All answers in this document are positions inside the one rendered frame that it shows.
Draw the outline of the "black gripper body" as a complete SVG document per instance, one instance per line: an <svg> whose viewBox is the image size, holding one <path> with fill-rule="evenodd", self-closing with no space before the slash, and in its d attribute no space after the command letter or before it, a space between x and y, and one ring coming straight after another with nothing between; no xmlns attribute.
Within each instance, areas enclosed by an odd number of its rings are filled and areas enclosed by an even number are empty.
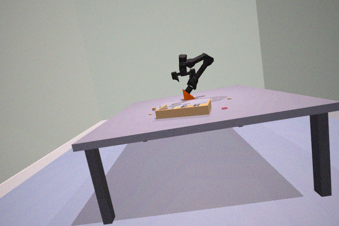
<svg viewBox="0 0 339 226"><path fill-rule="evenodd" d="M196 76L195 68L190 69L190 71L192 71L192 70L193 70L194 76ZM173 79L173 80L174 80L174 74L175 74L175 73L176 73L176 71L171 73L172 79ZM178 76L187 76L187 75L189 75L189 72L187 72L186 69L181 69L181 70L180 70L180 73L177 73L177 75L178 75Z"/></svg>

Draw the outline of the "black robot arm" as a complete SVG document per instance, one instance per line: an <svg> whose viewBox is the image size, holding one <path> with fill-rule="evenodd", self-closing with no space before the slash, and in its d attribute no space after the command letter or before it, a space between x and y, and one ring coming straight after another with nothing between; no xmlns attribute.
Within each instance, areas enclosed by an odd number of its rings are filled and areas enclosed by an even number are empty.
<svg viewBox="0 0 339 226"><path fill-rule="evenodd" d="M214 62L214 58L207 55L206 53L203 53L193 59L187 59L186 54L179 55L179 71L181 69L187 69L187 67L192 68L193 66L195 66L196 63L202 60L204 60L203 64L199 68L199 70L196 72L196 76L188 80L188 83L187 83L188 87L184 90L188 94L190 94L193 89L194 90L196 89L199 77L202 75L202 73L207 68L207 66L211 65Z"/></svg>

